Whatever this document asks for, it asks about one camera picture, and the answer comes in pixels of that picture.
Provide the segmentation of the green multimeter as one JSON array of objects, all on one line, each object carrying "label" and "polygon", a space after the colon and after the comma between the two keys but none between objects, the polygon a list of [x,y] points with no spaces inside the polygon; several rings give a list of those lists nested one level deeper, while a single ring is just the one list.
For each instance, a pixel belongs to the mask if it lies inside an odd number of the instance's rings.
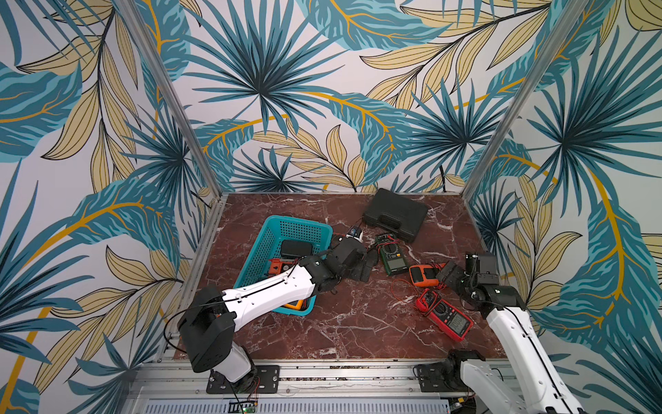
[{"label": "green multimeter", "polygon": [[375,243],[387,276],[395,276],[408,272],[409,264],[396,236],[388,233],[378,235]]}]

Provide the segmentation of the small black case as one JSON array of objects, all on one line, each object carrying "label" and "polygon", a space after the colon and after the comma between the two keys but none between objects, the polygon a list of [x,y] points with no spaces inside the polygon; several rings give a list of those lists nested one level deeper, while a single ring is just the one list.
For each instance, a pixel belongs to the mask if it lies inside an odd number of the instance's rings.
[{"label": "small black case", "polygon": [[295,260],[313,253],[313,245],[307,241],[284,240],[280,246],[280,257]]}]

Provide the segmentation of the red grey multimeter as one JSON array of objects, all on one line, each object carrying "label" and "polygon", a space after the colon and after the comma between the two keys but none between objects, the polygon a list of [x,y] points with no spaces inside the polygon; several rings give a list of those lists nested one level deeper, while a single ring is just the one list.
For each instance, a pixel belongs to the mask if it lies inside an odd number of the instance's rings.
[{"label": "red grey multimeter", "polygon": [[474,325],[472,319],[444,300],[436,290],[425,289],[417,298],[415,308],[456,342],[464,341]]}]

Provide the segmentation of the small orange clamp meter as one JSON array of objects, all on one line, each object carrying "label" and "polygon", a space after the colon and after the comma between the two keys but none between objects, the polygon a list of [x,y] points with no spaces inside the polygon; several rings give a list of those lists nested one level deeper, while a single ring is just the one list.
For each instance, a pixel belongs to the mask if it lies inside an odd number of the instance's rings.
[{"label": "small orange clamp meter", "polygon": [[413,286],[431,288],[440,284],[440,280],[437,278],[439,268],[433,265],[413,265],[409,272],[410,282]]}]

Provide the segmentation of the yellow multimeter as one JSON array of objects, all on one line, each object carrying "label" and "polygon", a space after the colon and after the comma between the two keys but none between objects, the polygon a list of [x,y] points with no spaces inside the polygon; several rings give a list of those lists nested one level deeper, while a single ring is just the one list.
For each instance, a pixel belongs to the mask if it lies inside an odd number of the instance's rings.
[{"label": "yellow multimeter", "polygon": [[301,311],[303,308],[307,306],[307,300],[306,299],[301,299],[297,301],[292,301],[284,305],[284,308],[289,309],[289,310],[295,310],[295,311]]}]

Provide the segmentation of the orange black multimeter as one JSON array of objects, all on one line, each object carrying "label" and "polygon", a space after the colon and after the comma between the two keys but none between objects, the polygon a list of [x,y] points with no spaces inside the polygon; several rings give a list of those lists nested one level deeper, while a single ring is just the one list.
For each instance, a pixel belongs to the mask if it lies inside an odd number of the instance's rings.
[{"label": "orange black multimeter", "polygon": [[288,271],[289,269],[293,268],[298,261],[291,259],[273,258],[270,259],[269,262],[270,265],[267,272],[267,276],[272,277],[282,274]]}]

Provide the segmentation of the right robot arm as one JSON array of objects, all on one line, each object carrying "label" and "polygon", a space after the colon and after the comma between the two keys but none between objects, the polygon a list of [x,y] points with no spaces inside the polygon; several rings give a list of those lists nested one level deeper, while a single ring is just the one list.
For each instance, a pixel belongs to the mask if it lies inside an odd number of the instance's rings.
[{"label": "right robot arm", "polygon": [[465,258],[469,269],[448,262],[437,279],[479,312],[496,334],[520,391],[497,379],[490,364],[476,351],[449,353],[444,362],[448,384],[475,393],[491,413],[583,413],[584,407],[541,345],[519,292],[499,284],[496,257],[468,254]]}]

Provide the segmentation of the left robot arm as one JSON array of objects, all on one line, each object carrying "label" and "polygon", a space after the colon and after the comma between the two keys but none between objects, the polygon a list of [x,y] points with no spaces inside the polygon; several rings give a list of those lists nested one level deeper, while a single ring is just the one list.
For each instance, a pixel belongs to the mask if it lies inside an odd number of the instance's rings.
[{"label": "left robot arm", "polygon": [[289,270],[240,288],[205,288],[177,323],[180,340],[195,373],[215,370],[232,386],[251,383],[256,368],[248,352],[234,341],[245,325],[277,308],[334,291],[343,279],[359,280],[365,272],[365,245],[345,237],[318,255],[296,261]]}]

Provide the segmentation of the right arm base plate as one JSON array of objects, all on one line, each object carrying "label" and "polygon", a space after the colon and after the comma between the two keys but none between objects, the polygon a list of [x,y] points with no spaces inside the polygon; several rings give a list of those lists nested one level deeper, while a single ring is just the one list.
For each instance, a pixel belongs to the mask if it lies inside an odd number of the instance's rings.
[{"label": "right arm base plate", "polygon": [[422,393],[459,393],[467,389],[458,369],[445,362],[415,365],[413,374]]}]

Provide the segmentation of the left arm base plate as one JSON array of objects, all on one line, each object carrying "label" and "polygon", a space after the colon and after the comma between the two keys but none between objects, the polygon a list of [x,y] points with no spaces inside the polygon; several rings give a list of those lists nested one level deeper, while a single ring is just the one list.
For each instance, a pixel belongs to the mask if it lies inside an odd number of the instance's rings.
[{"label": "left arm base plate", "polygon": [[230,394],[275,394],[279,389],[279,365],[258,365],[236,382],[228,382],[219,371],[212,369],[206,393],[211,395]]}]

